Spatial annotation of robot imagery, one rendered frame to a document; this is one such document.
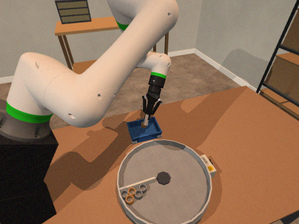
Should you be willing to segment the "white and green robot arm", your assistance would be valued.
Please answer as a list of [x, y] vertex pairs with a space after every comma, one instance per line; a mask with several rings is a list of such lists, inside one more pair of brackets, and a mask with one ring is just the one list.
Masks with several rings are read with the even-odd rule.
[[2, 136], [21, 142], [44, 140], [53, 114], [74, 127], [94, 126], [136, 67], [152, 71], [150, 86], [164, 87], [171, 59], [150, 50], [175, 26], [177, 2], [107, 3], [122, 34], [84, 73], [77, 74], [47, 55], [27, 52], [20, 57], [7, 100], [0, 99]]

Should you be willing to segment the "blue crate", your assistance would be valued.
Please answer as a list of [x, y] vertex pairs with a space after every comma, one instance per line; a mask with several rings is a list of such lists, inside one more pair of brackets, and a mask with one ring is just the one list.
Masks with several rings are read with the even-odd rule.
[[141, 127], [141, 123], [144, 121], [144, 119], [139, 119], [136, 121], [128, 122], [127, 127], [128, 131], [131, 136], [131, 142], [132, 144], [137, 144], [139, 142], [152, 140], [152, 139], [158, 139], [162, 137], [162, 130], [155, 118], [150, 117], [148, 121], [148, 125], [146, 128]]

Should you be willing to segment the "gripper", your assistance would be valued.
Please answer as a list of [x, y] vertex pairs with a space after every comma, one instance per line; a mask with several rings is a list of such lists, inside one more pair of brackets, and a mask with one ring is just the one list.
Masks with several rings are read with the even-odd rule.
[[[159, 105], [162, 103], [160, 100], [161, 88], [155, 86], [149, 86], [148, 93], [143, 98], [143, 112], [145, 113], [143, 125], [148, 125], [148, 121], [150, 120], [150, 116], [154, 115]], [[146, 98], [148, 99], [147, 107], [146, 107]], [[158, 102], [157, 102], [158, 101]], [[157, 104], [154, 107], [155, 102]], [[154, 109], [153, 109], [154, 107]]]

